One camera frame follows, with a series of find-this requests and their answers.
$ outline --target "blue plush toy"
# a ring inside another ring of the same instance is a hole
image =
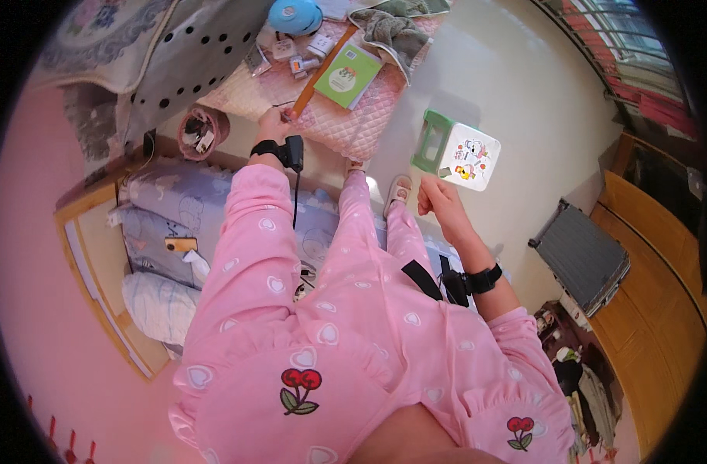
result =
[[[316,32],[322,24],[322,11],[314,0],[276,0],[268,22],[278,32],[302,36]]]

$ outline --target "green book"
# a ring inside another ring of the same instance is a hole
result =
[[[315,83],[315,90],[340,106],[353,109],[380,69],[379,58],[347,44]]]

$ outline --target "white floor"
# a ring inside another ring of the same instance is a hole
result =
[[[526,0],[460,0],[434,39],[370,166],[375,210],[381,211],[382,195],[395,175],[409,174],[419,184],[410,156],[426,108],[497,138],[503,148],[488,188],[460,194],[474,228],[534,312],[558,299],[561,289],[526,242],[551,217],[560,197],[590,212],[603,182],[599,157],[620,133],[611,121],[615,107],[603,99],[600,80],[581,53]],[[175,137],[181,116],[158,132]],[[257,125],[232,115],[230,120],[229,138],[218,149],[246,157]],[[306,141],[304,161],[303,176],[335,195],[344,158]],[[409,207],[415,211],[416,201]],[[433,215],[424,221],[424,233],[439,234]]]

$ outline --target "green stool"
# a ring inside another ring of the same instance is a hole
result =
[[[500,154],[500,142],[430,108],[423,119],[422,142],[411,164],[445,181],[485,190]]]

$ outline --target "gray suitcase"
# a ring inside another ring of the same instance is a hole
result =
[[[528,246],[588,317],[613,298],[629,271],[629,254],[618,241],[565,200]]]

